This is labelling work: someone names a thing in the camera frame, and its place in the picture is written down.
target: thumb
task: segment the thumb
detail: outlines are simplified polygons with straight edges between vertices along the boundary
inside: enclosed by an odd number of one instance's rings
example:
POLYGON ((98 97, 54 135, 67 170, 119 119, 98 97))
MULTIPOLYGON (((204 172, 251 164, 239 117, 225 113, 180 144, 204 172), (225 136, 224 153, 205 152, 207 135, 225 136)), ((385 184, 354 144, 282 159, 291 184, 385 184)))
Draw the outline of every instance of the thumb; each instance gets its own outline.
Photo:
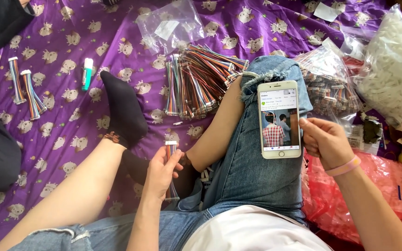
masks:
POLYGON ((327 132, 317 127, 317 125, 309 122, 307 119, 300 118, 299 126, 303 131, 313 137, 315 140, 327 137, 327 132))
POLYGON ((173 172, 173 169, 175 169, 176 164, 179 162, 181 159, 182 152, 181 150, 177 149, 170 157, 170 159, 167 161, 165 164, 164 168, 165 170, 169 172, 173 172))

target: red plaid shirt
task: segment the red plaid shirt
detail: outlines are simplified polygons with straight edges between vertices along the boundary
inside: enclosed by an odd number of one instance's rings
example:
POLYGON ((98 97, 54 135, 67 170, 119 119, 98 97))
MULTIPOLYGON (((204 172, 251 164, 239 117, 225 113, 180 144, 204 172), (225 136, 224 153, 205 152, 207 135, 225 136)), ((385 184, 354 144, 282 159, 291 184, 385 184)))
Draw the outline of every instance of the red plaid shirt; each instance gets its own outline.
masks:
POLYGON ((263 129, 263 137, 266 140, 264 147, 283 146, 285 133, 280 125, 269 124, 263 129))

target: jeans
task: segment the jeans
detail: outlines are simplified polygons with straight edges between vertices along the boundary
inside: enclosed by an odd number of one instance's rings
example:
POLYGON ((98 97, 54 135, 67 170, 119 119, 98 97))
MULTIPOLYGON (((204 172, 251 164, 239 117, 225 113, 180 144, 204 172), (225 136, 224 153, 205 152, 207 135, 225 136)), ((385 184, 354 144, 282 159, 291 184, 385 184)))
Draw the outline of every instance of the jeans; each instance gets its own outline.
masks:
MULTIPOLYGON (((244 113, 232 135, 226 155, 212 166, 213 179, 204 197, 202 211, 194 211, 200 202, 200 189, 192 197, 181 200, 176 210, 161 211, 159 250, 181 250, 203 223, 241 205, 265 208, 306 225, 305 215, 301 211, 302 156, 264 159, 261 155, 257 86, 281 80, 297 81, 301 117, 306 117, 306 113, 312 110, 296 62, 280 56, 256 58, 248 71, 243 72, 241 87, 244 113)), ((134 214, 128 214, 101 219, 89 225, 39 230, 11 250, 125 251, 133 221, 134 214)))

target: glue stick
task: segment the glue stick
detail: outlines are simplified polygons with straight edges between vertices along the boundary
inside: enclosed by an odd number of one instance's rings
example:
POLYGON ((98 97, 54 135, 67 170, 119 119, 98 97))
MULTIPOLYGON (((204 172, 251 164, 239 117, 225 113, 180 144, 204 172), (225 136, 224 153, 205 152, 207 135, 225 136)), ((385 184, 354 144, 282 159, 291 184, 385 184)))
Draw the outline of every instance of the glue stick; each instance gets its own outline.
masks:
POLYGON ((82 91, 84 92, 88 90, 89 84, 91 83, 92 63, 92 59, 85 59, 82 80, 82 91))

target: rainbow ribbon cable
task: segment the rainbow ribbon cable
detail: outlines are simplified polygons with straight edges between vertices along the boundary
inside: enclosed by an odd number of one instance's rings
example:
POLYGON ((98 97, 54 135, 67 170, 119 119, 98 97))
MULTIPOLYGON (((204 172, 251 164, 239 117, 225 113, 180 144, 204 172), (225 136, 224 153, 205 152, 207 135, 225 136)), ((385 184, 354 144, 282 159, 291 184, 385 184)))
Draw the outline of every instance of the rainbow ribbon cable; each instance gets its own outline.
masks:
MULTIPOLYGON (((167 152, 167 161, 176 151, 176 141, 165 141, 165 150, 167 152)), ((179 196, 176 193, 175 185, 173 184, 173 178, 171 179, 170 186, 165 193, 165 200, 172 201, 172 200, 179 200, 179 196)))
POLYGON ((206 46, 189 45, 170 58, 166 63, 170 95, 164 111, 181 119, 204 118, 217 109, 229 86, 249 66, 249 60, 206 46))
POLYGON ((46 111, 46 107, 43 105, 38 96, 35 94, 34 89, 32 87, 30 75, 31 75, 30 70, 24 70, 21 72, 21 76, 23 76, 24 83, 26 86, 27 97, 29 99, 30 120, 33 121, 40 118, 40 114, 46 111))
POLYGON ((15 89, 15 104, 19 105, 26 102, 23 96, 20 85, 20 73, 18 71, 18 58, 13 57, 8 59, 10 65, 10 75, 12 76, 13 88, 15 89))

